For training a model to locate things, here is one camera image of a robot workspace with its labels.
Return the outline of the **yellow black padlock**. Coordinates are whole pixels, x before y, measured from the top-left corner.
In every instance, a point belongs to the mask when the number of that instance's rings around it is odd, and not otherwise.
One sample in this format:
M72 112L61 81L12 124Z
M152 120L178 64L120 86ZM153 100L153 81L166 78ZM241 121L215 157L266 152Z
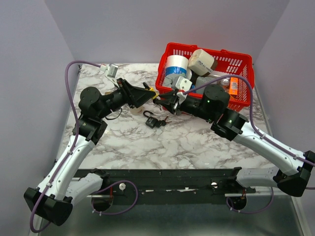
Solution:
M142 83L145 90L151 91L154 93L154 96L152 97L152 100L156 99L159 96L159 93L155 91L153 87L150 87L146 82Z

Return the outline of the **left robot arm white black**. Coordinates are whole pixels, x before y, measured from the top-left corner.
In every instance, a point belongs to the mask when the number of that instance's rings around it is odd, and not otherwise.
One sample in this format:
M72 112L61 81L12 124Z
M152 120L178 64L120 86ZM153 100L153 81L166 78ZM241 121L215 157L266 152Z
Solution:
M27 188L24 199L32 215L38 215L57 226L70 216L78 201L92 192L104 194L109 189L107 173L92 171L76 185L70 184L87 154L96 146L107 127L105 120L124 105L139 108L154 98L156 92L148 85L132 86L127 80L117 79L117 89L103 95L95 87L87 87L80 94L78 116L67 148L50 173L36 188Z

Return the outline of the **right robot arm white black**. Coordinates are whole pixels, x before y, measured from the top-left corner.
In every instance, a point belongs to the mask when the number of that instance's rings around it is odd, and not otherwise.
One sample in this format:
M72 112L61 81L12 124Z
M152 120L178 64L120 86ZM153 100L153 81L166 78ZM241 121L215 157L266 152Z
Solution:
M243 187L276 187L284 193L301 197L307 187L315 163L312 151L302 152L288 147L252 126L240 113L228 108L230 95L219 85L208 85L202 98L186 96L183 102L177 91L161 94L156 104L172 114L184 112L212 124L211 130L222 138L239 143L274 164L273 168L241 168L226 181L233 193Z

